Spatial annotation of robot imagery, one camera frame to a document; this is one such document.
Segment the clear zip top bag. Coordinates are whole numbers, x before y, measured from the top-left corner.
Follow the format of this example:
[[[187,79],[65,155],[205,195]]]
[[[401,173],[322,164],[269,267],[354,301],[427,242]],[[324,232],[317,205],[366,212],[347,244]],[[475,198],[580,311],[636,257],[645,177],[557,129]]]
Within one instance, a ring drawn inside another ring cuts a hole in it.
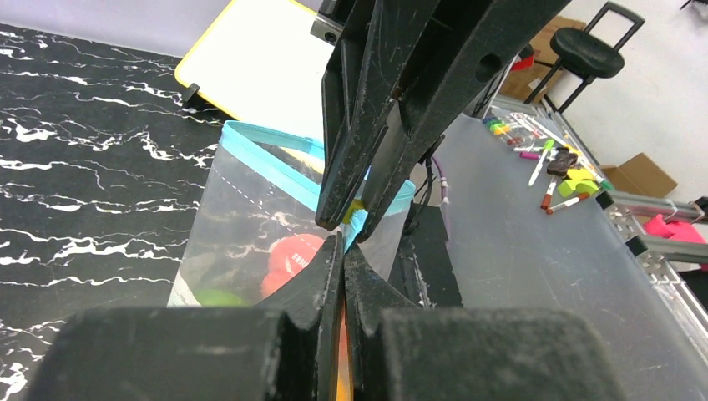
[[[202,307],[200,289],[233,292],[247,306],[263,300],[260,285],[280,239],[328,236],[315,221],[323,164],[319,140],[226,122],[168,305]]]

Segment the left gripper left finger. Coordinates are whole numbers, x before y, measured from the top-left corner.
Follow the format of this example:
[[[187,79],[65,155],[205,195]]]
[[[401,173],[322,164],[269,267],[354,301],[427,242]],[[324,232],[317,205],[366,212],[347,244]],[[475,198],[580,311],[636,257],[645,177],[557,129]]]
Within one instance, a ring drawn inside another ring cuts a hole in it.
[[[74,315],[29,400],[333,400],[344,241],[252,307],[127,307]]]

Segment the red cap marker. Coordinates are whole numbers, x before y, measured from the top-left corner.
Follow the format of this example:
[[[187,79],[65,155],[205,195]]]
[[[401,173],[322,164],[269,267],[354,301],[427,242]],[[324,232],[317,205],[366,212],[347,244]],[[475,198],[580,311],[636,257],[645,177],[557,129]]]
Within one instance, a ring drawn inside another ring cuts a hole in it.
[[[542,199],[542,202],[540,204],[541,209],[547,210],[550,207],[550,203],[553,198],[554,191],[557,187],[557,184],[558,184],[558,177],[555,175],[552,175],[549,185],[547,187],[547,190],[545,191],[544,198]]]

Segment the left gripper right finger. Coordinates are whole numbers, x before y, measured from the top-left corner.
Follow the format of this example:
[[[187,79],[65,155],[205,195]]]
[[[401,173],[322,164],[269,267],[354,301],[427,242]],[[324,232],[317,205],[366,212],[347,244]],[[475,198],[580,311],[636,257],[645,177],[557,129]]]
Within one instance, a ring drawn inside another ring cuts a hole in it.
[[[424,309],[344,257],[356,400],[622,400],[608,353],[582,317],[546,308]]]

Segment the yellow bell pepper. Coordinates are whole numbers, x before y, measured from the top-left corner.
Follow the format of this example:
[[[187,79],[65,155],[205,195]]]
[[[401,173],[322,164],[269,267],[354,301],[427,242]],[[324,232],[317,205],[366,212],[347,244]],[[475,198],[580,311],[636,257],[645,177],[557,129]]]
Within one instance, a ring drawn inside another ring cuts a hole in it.
[[[337,364],[336,401],[352,401],[353,388],[351,384],[349,338],[346,325],[346,309],[341,311],[339,318],[339,343]]]

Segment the green cap marker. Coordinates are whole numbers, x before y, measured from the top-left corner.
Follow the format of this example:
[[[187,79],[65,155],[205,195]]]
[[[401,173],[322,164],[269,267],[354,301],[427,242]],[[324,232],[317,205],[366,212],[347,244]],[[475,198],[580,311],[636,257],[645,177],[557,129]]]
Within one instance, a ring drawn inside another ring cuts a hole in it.
[[[554,147],[554,145],[555,145],[555,140],[553,140],[553,139],[549,139],[544,143],[542,152],[537,160],[536,166],[534,167],[532,175],[530,176],[530,178],[528,180],[529,187],[532,187],[534,185],[535,181],[537,180],[537,178],[539,177],[540,171],[544,165],[544,162],[545,162],[549,152]]]

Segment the black round stool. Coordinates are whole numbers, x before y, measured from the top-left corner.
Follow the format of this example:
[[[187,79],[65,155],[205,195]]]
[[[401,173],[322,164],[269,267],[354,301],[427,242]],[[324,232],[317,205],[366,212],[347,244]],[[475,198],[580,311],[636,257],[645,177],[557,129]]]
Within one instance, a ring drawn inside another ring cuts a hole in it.
[[[595,37],[591,30],[609,12],[631,22],[631,26],[614,45],[609,45]],[[549,41],[550,48],[557,54],[556,61],[533,91],[524,100],[531,104],[548,81],[561,69],[581,79],[581,84],[559,106],[553,109],[564,112],[577,97],[596,79],[611,79],[625,66],[620,50],[640,30],[645,19],[632,10],[611,1],[606,2],[593,19],[582,30],[565,27],[558,29]]]

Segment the pink object at right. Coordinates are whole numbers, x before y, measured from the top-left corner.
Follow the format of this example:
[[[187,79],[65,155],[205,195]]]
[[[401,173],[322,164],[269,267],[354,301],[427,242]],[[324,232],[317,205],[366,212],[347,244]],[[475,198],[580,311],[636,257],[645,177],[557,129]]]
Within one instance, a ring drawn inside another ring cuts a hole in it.
[[[693,224],[685,221],[667,222],[661,214],[651,217],[643,224],[643,228],[650,236],[658,236],[672,241],[684,241],[698,244],[707,243],[706,239],[699,233]]]

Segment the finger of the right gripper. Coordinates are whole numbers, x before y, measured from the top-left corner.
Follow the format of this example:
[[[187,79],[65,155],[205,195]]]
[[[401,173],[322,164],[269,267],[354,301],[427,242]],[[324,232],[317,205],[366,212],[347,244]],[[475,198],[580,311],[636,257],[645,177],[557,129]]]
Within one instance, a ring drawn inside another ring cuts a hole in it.
[[[325,173],[318,226],[344,220],[386,133],[392,95],[436,1],[325,1],[344,22],[322,78]]]
[[[377,3],[369,28],[366,106],[396,123],[368,123],[372,145],[358,159],[369,171],[362,192],[367,240],[414,165],[565,1],[440,1],[415,25],[426,1]]]

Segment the white board wooden frame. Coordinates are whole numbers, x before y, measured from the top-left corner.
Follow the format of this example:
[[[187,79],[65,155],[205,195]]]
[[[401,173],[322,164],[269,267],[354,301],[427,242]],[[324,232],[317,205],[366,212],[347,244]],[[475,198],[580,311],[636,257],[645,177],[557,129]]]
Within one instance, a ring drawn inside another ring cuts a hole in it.
[[[334,49],[296,1],[230,2],[175,68],[176,80],[230,117],[323,137],[321,80]]]

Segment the pink peach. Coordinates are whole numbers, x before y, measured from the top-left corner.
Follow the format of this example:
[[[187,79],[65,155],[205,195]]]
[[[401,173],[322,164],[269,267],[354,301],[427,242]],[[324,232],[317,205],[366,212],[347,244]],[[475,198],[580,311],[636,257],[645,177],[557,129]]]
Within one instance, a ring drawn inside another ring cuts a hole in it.
[[[260,285],[262,297],[267,298],[307,267],[323,243],[323,238],[312,234],[280,239],[268,258],[268,272]]]

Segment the small green lime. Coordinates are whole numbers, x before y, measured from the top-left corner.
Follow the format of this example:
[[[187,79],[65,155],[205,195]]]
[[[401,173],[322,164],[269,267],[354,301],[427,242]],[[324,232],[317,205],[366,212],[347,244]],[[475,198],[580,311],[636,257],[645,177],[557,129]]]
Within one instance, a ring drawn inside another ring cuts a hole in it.
[[[194,297],[202,307],[244,307],[248,305],[248,302],[237,294],[218,289],[195,290]]]

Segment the green sticky note block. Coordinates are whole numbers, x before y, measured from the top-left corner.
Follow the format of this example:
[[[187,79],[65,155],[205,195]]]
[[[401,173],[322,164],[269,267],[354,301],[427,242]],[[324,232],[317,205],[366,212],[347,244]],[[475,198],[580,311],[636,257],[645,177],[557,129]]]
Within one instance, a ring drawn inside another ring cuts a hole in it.
[[[599,191],[599,185],[595,177],[586,169],[570,169],[566,177],[557,186],[557,192],[563,198],[569,198],[573,194],[593,195]]]

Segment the orange cap marker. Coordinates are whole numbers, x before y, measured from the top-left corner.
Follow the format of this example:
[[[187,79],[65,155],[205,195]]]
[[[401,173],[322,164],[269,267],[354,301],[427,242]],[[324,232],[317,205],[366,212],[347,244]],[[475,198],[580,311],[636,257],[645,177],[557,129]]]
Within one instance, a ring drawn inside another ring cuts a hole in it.
[[[590,194],[589,194],[589,193],[581,193],[581,194],[579,194],[579,195],[577,195],[577,196],[575,196],[575,197],[573,197],[573,198],[570,198],[570,199],[568,199],[568,200],[565,200],[565,201],[563,201],[563,202],[561,202],[561,203],[559,203],[559,204],[557,204],[557,205],[550,206],[550,207],[545,211],[545,213],[550,216],[550,215],[554,214],[554,213],[557,212],[557,211],[560,211],[560,210],[569,208],[569,207],[571,207],[571,206],[574,206],[574,205],[576,205],[576,204],[578,204],[578,203],[580,203],[580,202],[582,202],[582,201],[588,199],[589,197],[590,197]]]

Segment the small cardboard box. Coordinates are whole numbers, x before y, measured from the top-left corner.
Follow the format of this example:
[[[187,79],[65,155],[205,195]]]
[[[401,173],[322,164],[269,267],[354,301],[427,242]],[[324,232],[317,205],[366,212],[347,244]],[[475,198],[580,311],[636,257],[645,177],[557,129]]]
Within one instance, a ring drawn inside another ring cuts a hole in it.
[[[645,153],[639,153],[621,165],[602,165],[600,169],[616,190],[634,195],[665,198],[678,186]]]

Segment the cardboard box behind stool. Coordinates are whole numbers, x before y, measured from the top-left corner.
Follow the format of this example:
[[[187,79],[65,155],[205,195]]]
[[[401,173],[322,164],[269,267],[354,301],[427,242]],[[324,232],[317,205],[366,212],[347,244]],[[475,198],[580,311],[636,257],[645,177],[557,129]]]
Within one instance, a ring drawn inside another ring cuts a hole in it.
[[[550,47],[553,35],[561,28],[582,30],[585,27],[586,23],[583,21],[554,17],[530,42],[534,50],[534,63],[523,69],[512,70],[499,93],[520,101],[526,100],[557,61],[558,54]]]

